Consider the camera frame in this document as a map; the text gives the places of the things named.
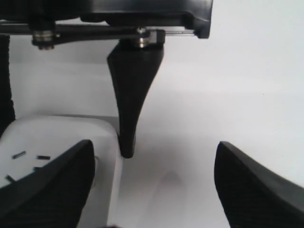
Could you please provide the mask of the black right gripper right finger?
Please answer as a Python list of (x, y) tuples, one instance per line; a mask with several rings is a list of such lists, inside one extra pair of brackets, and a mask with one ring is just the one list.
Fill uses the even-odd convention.
[(220, 142), (214, 183), (231, 228), (302, 228), (304, 189)]

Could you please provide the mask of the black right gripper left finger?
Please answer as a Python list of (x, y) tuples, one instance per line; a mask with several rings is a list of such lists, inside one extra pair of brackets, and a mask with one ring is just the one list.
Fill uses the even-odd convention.
[(81, 140), (43, 167), (0, 189), (2, 228), (75, 228), (95, 176), (91, 140)]

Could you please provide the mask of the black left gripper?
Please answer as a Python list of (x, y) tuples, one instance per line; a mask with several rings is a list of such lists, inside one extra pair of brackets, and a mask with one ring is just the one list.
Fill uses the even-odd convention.
[(3, 0), (0, 32), (31, 35), (39, 49), (102, 39), (143, 39), (150, 28), (210, 34), (210, 0)]

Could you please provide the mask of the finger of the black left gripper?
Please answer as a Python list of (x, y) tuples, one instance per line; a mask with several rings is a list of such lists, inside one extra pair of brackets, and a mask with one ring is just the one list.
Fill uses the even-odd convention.
[(0, 135), (16, 119), (10, 85), (10, 36), (0, 36)]
[(107, 58), (119, 117), (119, 145), (132, 158), (141, 110), (163, 60), (163, 44), (145, 48), (118, 44)]

